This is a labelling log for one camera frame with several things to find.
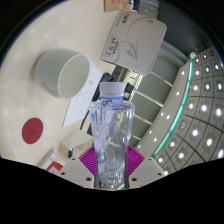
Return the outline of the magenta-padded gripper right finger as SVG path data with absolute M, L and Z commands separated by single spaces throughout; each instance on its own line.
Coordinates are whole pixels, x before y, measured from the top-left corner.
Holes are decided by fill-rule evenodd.
M 152 157 L 144 157 L 136 149 L 128 147 L 127 177 L 130 189 L 140 188 L 165 176 Z

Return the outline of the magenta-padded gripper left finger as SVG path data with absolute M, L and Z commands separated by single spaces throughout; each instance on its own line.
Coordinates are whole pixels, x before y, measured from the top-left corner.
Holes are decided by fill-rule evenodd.
M 93 188 L 97 172 L 97 159 L 94 147 L 81 156 L 72 157 L 63 166 L 59 176 L 84 188 Z

